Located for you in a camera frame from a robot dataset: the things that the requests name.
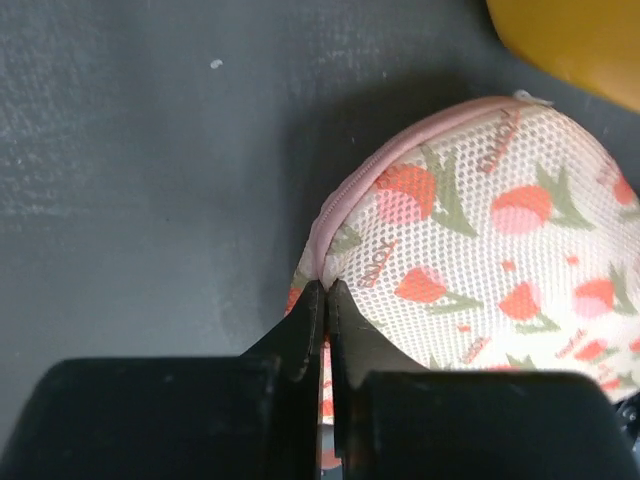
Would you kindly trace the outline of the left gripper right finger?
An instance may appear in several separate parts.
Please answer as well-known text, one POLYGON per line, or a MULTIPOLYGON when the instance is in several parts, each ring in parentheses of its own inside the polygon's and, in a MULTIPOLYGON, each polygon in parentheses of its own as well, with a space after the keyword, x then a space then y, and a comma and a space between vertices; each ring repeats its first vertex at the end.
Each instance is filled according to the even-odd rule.
POLYGON ((347 479, 635 479, 638 425, 585 376, 436 372, 343 282, 327 296, 335 449, 347 479))

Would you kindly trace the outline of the floral mesh laundry bag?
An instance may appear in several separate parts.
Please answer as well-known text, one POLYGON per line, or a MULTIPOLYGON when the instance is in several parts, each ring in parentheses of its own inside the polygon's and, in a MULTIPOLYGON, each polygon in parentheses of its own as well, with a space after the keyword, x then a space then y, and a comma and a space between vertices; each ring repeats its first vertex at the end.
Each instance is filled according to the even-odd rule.
POLYGON ((525 93, 402 131, 332 193, 288 301, 342 282, 435 370, 569 371, 639 394, 639 201, 584 128, 525 93))

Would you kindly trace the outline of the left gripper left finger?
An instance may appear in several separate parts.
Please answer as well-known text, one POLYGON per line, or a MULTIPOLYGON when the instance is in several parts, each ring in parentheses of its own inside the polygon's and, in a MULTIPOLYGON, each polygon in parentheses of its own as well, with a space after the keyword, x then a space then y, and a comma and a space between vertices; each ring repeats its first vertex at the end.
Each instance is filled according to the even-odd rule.
POLYGON ((324 291, 239 356, 84 358, 36 384, 5 479, 316 479, 324 291))

